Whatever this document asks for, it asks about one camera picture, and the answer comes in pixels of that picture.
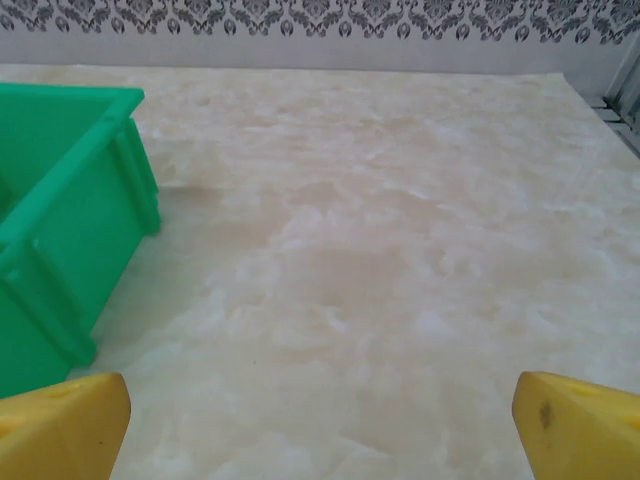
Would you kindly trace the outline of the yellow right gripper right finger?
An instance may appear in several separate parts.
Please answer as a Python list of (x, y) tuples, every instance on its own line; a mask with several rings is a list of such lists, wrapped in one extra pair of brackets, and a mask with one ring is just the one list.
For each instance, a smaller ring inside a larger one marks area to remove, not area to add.
[(512, 416), (536, 479), (637, 479), (639, 396), (546, 373), (520, 375)]

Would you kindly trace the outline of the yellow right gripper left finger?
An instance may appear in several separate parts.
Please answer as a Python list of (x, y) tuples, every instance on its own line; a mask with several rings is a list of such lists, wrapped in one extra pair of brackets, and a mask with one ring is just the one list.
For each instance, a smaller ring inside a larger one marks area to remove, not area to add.
[(1, 400), (1, 477), (108, 479), (131, 417), (123, 376), (101, 373)]

